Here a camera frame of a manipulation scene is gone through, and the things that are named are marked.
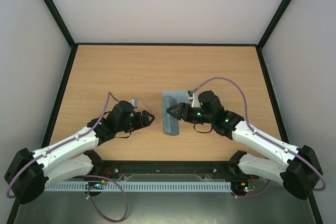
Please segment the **grey glasses case green lining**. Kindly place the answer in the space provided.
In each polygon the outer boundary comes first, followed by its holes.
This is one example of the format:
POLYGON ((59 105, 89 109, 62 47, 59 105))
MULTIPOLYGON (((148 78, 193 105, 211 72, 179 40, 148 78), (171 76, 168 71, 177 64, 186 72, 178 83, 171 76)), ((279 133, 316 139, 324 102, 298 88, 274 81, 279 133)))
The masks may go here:
POLYGON ((176 105, 177 101, 175 98, 169 95, 162 98, 163 133, 169 136, 178 136, 180 133, 179 121, 167 112, 167 109, 176 105))

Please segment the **light blue cleaning cloth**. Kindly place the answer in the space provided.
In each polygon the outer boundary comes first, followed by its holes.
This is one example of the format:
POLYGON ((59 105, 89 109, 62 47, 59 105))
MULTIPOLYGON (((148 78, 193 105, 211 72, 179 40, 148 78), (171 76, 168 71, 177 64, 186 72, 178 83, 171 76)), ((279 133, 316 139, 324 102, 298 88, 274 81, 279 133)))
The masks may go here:
POLYGON ((162 92, 163 114, 166 114, 168 108, 175 106, 178 103, 189 103, 187 90, 172 90, 162 92))

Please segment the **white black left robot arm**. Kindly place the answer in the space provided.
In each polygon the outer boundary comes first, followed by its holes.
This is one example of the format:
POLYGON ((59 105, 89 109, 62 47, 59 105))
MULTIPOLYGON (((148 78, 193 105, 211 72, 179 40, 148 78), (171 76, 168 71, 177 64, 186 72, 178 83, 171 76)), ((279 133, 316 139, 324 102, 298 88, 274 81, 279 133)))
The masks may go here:
POLYGON ((137 112, 131 102, 122 100, 58 143, 32 152, 27 148, 19 150, 4 175, 7 198, 26 204, 55 183, 100 173, 102 160, 93 148, 116 138, 120 132, 130 135, 148 127, 154 120, 147 110, 137 112))

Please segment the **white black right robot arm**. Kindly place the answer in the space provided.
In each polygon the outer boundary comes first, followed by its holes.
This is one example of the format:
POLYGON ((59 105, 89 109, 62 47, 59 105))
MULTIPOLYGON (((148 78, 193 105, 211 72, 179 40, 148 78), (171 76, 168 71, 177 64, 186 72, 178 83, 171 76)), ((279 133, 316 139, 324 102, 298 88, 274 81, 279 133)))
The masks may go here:
POLYGON ((245 144, 263 155, 258 158, 244 151, 236 152, 229 164, 232 176, 264 177, 282 184, 287 192, 302 200, 317 190, 323 171, 311 147, 291 145, 255 128, 246 118, 224 109, 213 91, 195 94, 191 102, 173 102, 165 111, 178 121, 210 124, 218 135, 245 144))

